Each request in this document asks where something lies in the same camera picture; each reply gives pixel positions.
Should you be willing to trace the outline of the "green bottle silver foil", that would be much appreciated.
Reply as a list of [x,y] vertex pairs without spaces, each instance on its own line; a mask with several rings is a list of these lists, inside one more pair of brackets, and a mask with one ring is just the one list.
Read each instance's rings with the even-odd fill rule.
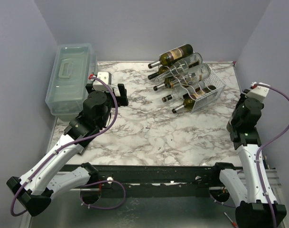
[[194,93],[190,94],[190,96],[188,98],[184,99],[184,101],[181,105],[172,109],[172,113],[176,114],[176,113],[184,111],[185,109],[191,111],[198,98],[202,97],[205,94],[208,94],[208,93],[214,91],[215,89],[216,89],[216,87],[214,85],[209,85],[203,89],[200,89],[198,92],[194,92]]

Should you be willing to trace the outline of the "clear corked liquor bottle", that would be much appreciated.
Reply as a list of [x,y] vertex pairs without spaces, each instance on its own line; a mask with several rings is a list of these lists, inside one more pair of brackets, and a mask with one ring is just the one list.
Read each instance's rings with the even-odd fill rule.
[[174,80],[166,83],[166,88],[174,88],[176,86],[190,86],[207,79],[211,74],[211,69],[208,64],[201,63],[189,69],[188,72],[175,76]]

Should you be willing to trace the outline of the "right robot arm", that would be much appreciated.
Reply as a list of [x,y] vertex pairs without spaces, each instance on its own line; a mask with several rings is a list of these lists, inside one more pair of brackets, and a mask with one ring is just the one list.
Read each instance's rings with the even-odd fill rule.
[[216,186],[224,185],[233,199],[240,228],[276,228],[287,214],[286,207],[278,203],[269,184],[256,128],[268,92],[268,88],[261,86],[244,90],[227,124],[242,163],[245,182],[229,164],[219,164],[218,170],[211,173],[211,182]]

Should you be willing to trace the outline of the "dark green front bottle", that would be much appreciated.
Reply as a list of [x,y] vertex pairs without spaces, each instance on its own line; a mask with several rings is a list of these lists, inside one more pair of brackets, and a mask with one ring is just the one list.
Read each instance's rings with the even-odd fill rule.
[[228,123],[226,125],[226,129],[229,132],[229,134],[233,133],[233,127],[231,124],[232,118],[233,118],[232,116],[229,118]]

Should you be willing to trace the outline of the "clear bottle black cap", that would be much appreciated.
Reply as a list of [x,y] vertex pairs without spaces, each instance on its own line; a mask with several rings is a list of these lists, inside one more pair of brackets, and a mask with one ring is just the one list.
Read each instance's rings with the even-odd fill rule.
[[186,99],[189,97],[190,94],[194,93],[194,92],[198,92],[200,90],[199,87],[193,89],[190,86],[187,88],[182,88],[182,87],[175,87],[173,92],[165,97],[163,97],[161,100],[162,102],[167,102],[170,101],[172,99]]

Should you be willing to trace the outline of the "green bottle with cream label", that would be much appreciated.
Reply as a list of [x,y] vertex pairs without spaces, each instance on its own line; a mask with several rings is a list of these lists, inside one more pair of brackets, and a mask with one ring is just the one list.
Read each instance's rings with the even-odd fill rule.
[[164,82],[159,84],[159,85],[155,85],[153,87],[153,90],[154,91],[158,91],[159,89],[163,89],[163,88],[167,88],[167,85],[170,84],[170,82],[174,81],[176,78],[171,76],[171,77],[168,77],[168,78],[165,78]]

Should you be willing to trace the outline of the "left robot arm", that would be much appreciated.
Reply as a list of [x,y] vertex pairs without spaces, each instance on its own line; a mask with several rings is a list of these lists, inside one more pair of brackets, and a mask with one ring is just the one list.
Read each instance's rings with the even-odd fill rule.
[[114,125],[120,106],[128,106],[124,84],[118,84],[119,96],[116,96],[108,85],[105,86],[105,92],[94,90],[91,84],[87,84],[86,88],[90,93],[83,103],[82,112],[69,123],[56,145],[28,172],[7,180],[6,184],[14,194],[10,206],[12,216],[23,214],[15,213],[16,201],[20,202],[25,212],[34,217],[42,213],[52,200],[71,189],[98,185],[101,190],[103,184],[115,182],[113,178],[102,177],[88,162],[56,177],[72,157]]

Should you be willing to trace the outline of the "tall clear glass bottle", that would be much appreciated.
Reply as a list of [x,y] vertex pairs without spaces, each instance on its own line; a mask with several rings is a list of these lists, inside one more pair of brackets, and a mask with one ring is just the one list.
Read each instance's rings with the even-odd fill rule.
[[174,63],[167,71],[155,78],[156,82],[159,82],[165,78],[171,76],[178,76],[182,73],[187,73],[190,68],[195,67],[203,62],[203,58],[199,53],[193,53],[176,63]]

